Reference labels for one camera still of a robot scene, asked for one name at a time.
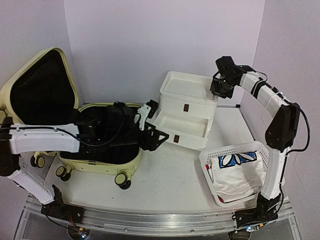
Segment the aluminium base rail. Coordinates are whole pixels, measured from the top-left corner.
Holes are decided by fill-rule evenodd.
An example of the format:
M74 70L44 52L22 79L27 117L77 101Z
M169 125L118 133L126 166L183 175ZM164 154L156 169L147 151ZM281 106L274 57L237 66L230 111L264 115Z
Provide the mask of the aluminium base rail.
M81 207L72 213L71 218L58 219L44 215L41 203L32 195L26 199L20 215L14 239L20 240L31 228L31 215L48 221L50 227L62 228L81 226L90 230L142 237L195 237L210 236L232 231L239 232L235 211L218 209L216 211L188 213L130 212Z

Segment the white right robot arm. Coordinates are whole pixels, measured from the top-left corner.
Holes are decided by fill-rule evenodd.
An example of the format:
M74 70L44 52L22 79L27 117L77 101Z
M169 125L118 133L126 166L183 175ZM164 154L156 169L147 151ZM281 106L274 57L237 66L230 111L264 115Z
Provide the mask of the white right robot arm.
M262 72L248 65L237 65L231 56L222 56L215 62L217 72L212 77L210 91L220 98L232 98L239 86L261 103L272 117L265 132L269 149L266 179L257 196L256 207L238 210L234 217L238 228L265 224L278 218L284 201L283 178L288 156L297 135L300 116L307 118L297 103L290 102L276 87L262 78Z

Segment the white three-drawer storage cabinet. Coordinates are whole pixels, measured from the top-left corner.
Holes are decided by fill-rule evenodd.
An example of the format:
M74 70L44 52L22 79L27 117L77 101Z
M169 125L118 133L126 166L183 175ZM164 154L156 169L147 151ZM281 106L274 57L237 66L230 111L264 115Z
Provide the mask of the white three-drawer storage cabinet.
M207 147L218 97L210 92L209 76L169 71L159 90L157 129L169 134L168 143L202 151Z

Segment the white printed t-shirt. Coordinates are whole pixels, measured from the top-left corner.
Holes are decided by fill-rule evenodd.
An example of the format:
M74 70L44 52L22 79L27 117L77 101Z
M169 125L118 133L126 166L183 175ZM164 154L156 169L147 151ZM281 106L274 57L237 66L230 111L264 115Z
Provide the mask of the white printed t-shirt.
M266 172L258 151L215 156L209 159L213 188L223 203L257 194Z

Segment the white plastic mesh basket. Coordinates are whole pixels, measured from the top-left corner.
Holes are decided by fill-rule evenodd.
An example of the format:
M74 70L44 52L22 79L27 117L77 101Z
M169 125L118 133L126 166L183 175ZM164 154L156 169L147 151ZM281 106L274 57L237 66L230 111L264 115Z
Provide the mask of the white plastic mesh basket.
M199 161L214 201L226 208L258 195L268 201L278 197L288 151L250 141L204 150Z

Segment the pale green hard-shell suitcase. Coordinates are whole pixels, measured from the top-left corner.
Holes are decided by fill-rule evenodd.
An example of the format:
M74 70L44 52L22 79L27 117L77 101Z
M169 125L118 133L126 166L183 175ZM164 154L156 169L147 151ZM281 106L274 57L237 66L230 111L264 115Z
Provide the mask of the pale green hard-shell suitcase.
M0 100L15 121L26 125L76 125L79 109L85 106L80 105L67 57L58 47L39 52L16 72L2 87ZM92 153L58 151L62 166L55 173L63 181L70 179L72 170L109 174L126 190L140 165L141 153L141 148Z

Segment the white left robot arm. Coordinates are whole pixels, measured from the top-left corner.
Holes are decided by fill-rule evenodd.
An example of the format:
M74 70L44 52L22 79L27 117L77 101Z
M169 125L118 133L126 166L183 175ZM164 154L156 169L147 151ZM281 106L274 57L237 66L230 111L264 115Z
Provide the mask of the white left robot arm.
M62 192L55 185L47 183L26 167L19 165L21 153L26 152L69 152L93 153L106 149L138 145L142 150L155 151L168 138L169 134L156 129L146 120L151 118L158 104L151 100L133 112L123 102L111 105L107 123L85 122L86 131L80 134L81 123L65 125L24 125L13 123L6 117L0 128L0 175L12 179L42 204L41 211L46 216L57 219L80 211L81 207L65 204Z

